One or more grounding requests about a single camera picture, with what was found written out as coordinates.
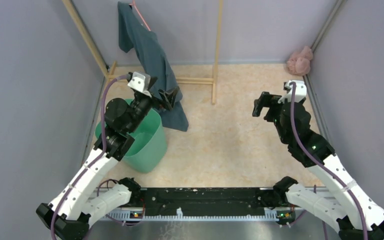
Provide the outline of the pink plastic trash bag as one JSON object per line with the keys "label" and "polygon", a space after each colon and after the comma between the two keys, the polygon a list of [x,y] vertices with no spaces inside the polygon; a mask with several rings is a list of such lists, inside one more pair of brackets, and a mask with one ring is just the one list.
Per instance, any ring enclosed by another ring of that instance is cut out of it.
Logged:
{"label": "pink plastic trash bag", "polygon": [[286,70],[291,75],[304,76],[311,70],[313,51],[309,46],[305,46],[301,51],[294,51],[286,62]]}

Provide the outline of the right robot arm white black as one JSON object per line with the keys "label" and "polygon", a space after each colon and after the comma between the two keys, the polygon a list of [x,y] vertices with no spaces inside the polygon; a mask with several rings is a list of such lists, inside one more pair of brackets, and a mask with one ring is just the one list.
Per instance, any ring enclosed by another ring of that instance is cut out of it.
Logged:
{"label": "right robot arm white black", "polygon": [[311,115],[303,102],[281,101],[280,95],[264,91],[254,100],[252,116],[259,117],[262,109],[268,108],[264,120],[274,124],[291,156],[318,177],[336,202],[289,176],[273,186],[274,202],[304,209],[334,229],[342,240],[383,240],[384,209],[362,190],[329,142],[311,130]]}

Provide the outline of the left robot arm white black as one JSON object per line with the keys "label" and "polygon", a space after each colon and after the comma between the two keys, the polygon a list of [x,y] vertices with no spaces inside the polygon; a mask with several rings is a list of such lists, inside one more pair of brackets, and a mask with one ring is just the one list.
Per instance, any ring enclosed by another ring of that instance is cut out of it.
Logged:
{"label": "left robot arm white black", "polygon": [[139,127],[152,108],[170,111],[176,103],[179,87],[160,89],[157,95],[150,88],[157,81],[144,73],[130,72],[110,81],[126,80],[134,98],[127,103],[123,98],[107,101],[109,87],[102,93],[100,106],[101,133],[89,156],[67,186],[49,203],[42,203],[36,214],[50,230],[53,240],[82,240],[91,227],[113,209],[140,202],[140,186],[126,177],[116,182],[107,192],[91,198],[105,175],[115,167],[135,142],[132,133]]}

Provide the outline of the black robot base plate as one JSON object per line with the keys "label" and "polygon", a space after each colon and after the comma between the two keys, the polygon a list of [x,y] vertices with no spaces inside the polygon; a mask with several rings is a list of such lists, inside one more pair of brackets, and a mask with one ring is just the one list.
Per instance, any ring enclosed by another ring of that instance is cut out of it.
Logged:
{"label": "black robot base plate", "polygon": [[272,188],[197,187],[142,188],[121,209],[143,210],[146,217],[245,217],[264,216],[269,210],[293,212],[296,206]]}

